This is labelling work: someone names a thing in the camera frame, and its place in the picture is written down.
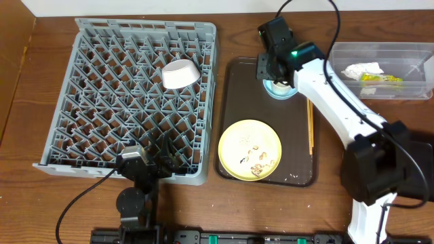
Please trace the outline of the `white paper cup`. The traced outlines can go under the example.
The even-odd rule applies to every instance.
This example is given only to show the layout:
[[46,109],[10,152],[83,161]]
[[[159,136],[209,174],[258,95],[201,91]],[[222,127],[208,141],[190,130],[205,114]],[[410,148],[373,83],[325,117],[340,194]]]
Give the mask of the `white paper cup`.
[[271,83],[271,91],[276,96],[286,96],[290,93],[292,87],[290,85],[286,85],[285,83],[280,82],[272,82]]

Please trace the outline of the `white paper napkin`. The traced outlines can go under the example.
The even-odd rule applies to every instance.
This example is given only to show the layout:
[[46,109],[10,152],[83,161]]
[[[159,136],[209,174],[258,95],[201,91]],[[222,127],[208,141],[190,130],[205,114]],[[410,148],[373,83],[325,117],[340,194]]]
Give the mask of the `white paper napkin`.
[[376,92],[376,88],[365,88],[366,85],[363,83],[362,80],[363,75],[366,73],[371,75],[383,75],[384,71],[380,68],[377,62],[369,62],[351,64],[347,66],[341,73],[349,79],[358,81],[360,86],[363,87],[360,91],[360,95],[367,96],[374,95]]

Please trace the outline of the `yellow green snack wrapper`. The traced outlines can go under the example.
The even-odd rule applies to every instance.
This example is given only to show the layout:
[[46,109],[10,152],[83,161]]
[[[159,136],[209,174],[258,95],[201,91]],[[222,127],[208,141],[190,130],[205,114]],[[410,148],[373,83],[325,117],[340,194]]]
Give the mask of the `yellow green snack wrapper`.
[[400,86],[403,83],[402,78],[394,77],[393,75],[372,74],[372,73],[362,74],[360,81],[363,86],[373,86],[373,85]]

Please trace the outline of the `pale pink bowl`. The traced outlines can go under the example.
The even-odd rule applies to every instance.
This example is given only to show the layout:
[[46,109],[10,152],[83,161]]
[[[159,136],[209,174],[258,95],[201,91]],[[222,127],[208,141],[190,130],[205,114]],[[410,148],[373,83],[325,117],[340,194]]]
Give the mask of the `pale pink bowl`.
[[194,62],[187,59],[175,60],[162,69],[162,82],[166,89],[180,89],[193,84],[201,77]]

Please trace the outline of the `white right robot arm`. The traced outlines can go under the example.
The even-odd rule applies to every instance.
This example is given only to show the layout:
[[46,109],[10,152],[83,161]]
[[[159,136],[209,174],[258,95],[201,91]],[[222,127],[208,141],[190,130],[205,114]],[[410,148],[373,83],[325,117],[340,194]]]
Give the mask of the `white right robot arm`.
[[282,17],[258,27],[265,52],[256,76],[295,89],[308,98],[343,146],[341,184],[353,200],[347,234],[353,243],[385,243],[389,210],[398,188],[420,172],[401,122],[387,123],[346,87],[313,42],[297,43]]

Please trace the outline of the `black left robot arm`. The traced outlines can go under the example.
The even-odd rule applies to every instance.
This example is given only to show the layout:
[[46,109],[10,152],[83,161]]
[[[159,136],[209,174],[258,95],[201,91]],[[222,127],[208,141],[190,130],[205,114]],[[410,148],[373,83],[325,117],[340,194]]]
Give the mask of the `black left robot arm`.
[[116,167],[118,174],[134,183],[121,191],[116,200],[121,219],[119,242],[171,243],[172,235],[156,221],[159,181],[172,177],[179,169],[170,137],[164,136],[156,160],[141,145],[128,146],[117,156]]

